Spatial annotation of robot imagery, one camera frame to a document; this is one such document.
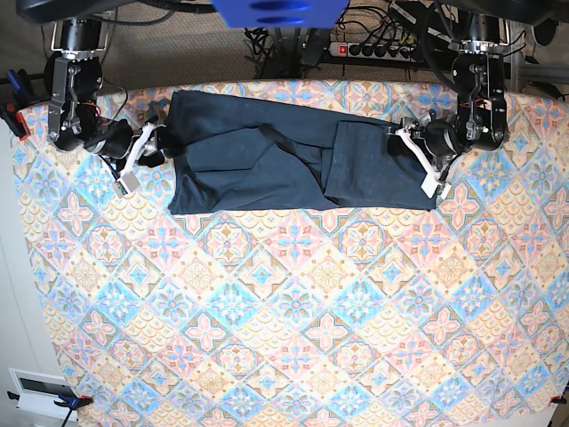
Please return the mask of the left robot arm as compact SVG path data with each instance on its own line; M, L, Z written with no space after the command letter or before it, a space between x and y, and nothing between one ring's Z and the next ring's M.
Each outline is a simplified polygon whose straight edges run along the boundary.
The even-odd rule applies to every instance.
M429 28L440 22L457 55L449 79L434 58L435 38ZM497 150L509 137L505 100L504 53L499 20L480 13L459 15L457 24L445 16L439 2L417 21L423 59L441 83L457 95L457 110L438 118L430 110L422 119L404 117L389 131L389 153L413 157L428 173L443 181L452 164L473 149Z

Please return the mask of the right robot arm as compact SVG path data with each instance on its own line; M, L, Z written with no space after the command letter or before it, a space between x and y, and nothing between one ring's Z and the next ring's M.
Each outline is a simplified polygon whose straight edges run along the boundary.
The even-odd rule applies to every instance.
M48 140L61 151L82 148L100 157L119 178L135 165L161 165L175 157L179 148L158 117L135 131L125 119L103 116L97 104L104 83L98 53L107 48L106 24L100 17L55 24L53 55L44 70L51 95Z

